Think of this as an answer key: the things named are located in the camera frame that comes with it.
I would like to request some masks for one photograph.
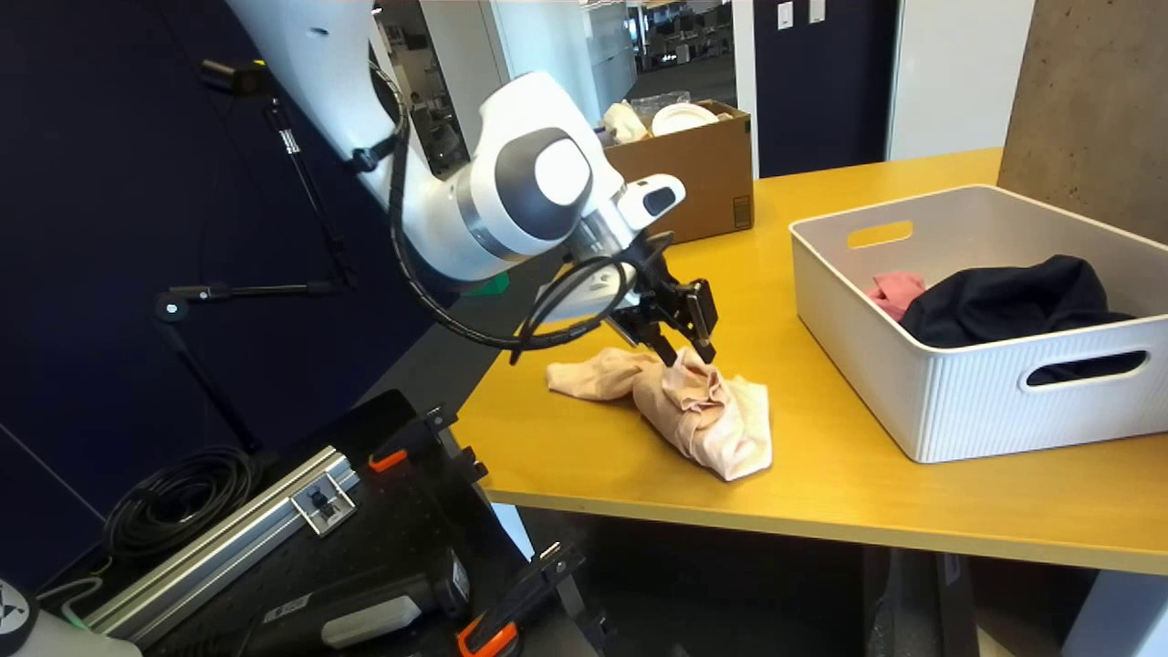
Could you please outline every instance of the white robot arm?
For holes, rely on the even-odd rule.
[[[393,252],[399,266],[416,254],[447,280],[484,280],[569,241],[580,258],[605,258],[605,271],[576,276],[573,295],[540,317],[603,314],[627,339],[670,356],[655,327],[665,320],[713,356],[706,283],[675,283],[661,258],[665,246],[643,235],[685,196],[681,181],[675,176],[625,181],[548,73],[500,89],[483,107],[470,163],[438,177],[416,134],[400,131],[407,109],[393,119],[371,89],[367,63],[385,63],[371,0],[227,3],[286,96],[356,168],[363,190],[400,216],[412,252]]]

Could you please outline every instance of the towel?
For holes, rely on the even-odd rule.
[[[722,482],[759,476],[772,465],[771,393],[750,381],[722,381],[693,350],[675,366],[644,350],[605,347],[587,362],[548,366],[548,390],[584,401],[632,398],[643,418],[685,461]]]

